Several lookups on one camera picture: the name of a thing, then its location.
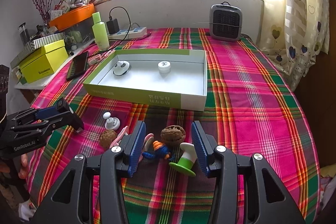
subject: plaid tablecloth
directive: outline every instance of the plaid tablecloth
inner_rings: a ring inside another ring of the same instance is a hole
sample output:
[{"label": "plaid tablecloth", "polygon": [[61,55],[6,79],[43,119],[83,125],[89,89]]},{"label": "plaid tablecloth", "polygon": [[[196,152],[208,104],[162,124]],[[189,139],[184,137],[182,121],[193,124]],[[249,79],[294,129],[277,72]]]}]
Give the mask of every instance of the plaid tablecloth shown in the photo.
[{"label": "plaid tablecloth", "polygon": [[[85,130],[70,127],[54,131],[48,144],[34,152],[28,187],[31,199],[40,204],[53,182],[78,153],[87,157],[102,154],[99,135],[104,131],[103,113],[121,120],[120,129],[145,121],[147,133],[160,132],[177,124],[192,142],[190,127],[200,120],[205,132],[235,153],[266,157],[294,197],[307,223],[315,217],[319,203],[319,163],[307,120],[295,96],[270,61],[248,39],[221,42],[205,35],[205,29],[167,28],[151,30],[140,41],[128,41],[126,48],[188,48],[205,50],[208,62],[208,96],[204,112],[163,108],[93,97],[86,93],[84,76],[66,82],[69,64],[43,90],[34,107],[48,107],[60,97],[82,118]],[[97,46],[89,49],[90,54]],[[207,223],[214,179],[207,179],[196,163],[196,177],[177,173],[165,160],[143,160],[133,178],[122,181],[127,215],[133,223]],[[95,223],[100,222],[97,200],[99,183],[94,181]],[[243,218],[243,182],[239,187],[239,222]]]}]

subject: striped box lid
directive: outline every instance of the striped box lid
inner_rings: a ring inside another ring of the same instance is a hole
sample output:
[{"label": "striped box lid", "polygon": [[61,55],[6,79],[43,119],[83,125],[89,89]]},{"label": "striped box lid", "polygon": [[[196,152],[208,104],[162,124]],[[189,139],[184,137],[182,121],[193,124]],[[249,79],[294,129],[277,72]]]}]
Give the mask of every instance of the striped box lid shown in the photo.
[{"label": "striped box lid", "polygon": [[28,43],[22,51],[11,61],[10,67],[11,69],[15,68],[19,65],[19,63],[24,60],[29,54],[31,54],[33,51],[37,50],[38,48],[41,48],[44,45],[53,43],[55,41],[59,41],[65,39],[65,34],[63,32],[48,35],[47,37],[41,37],[39,39],[36,39],[30,43]]}]

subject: striped curtain panel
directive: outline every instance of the striped curtain panel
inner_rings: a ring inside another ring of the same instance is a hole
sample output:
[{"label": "striped curtain panel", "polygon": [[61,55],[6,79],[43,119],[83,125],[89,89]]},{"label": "striped curtain panel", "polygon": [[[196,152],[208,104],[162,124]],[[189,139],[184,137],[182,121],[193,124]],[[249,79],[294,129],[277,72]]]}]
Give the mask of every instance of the striped curtain panel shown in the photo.
[{"label": "striped curtain panel", "polygon": [[315,57],[329,50],[329,0],[264,0],[257,46],[294,91]]}]

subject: yellow box lid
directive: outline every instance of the yellow box lid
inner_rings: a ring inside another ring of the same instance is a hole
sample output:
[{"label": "yellow box lid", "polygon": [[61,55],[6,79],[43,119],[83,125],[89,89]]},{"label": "yellow box lid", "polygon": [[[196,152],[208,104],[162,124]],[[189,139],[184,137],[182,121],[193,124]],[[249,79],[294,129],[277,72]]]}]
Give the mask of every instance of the yellow box lid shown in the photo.
[{"label": "yellow box lid", "polygon": [[53,43],[47,44],[42,46],[41,48],[38,48],[36,51],[29,54],[24,60],[22,60],[19,64],[20,69],[26,67],[28,64],[33,62],[34,60],[38,59],[42,55],[51,52],[53,50],[56,50],[58,48],[64,47],[64,40],[55,41]]}]

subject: walnut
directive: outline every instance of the walnut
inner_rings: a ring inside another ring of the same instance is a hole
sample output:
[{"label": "walnut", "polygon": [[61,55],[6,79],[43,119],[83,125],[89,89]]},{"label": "walnut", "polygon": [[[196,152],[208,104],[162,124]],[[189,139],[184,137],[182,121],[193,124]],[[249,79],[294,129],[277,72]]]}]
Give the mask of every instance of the walnut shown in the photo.
[{"label": "walnut", "polygon": [[179,146],[185,139],[183,127],[172,125],[161,131],[161,140],[168,146]]},{"label": "walnut", "polygon": [[117,138],[117,133],[113,129],[105,130],[99,137],[99,144],[106,151],[111,143]]}]

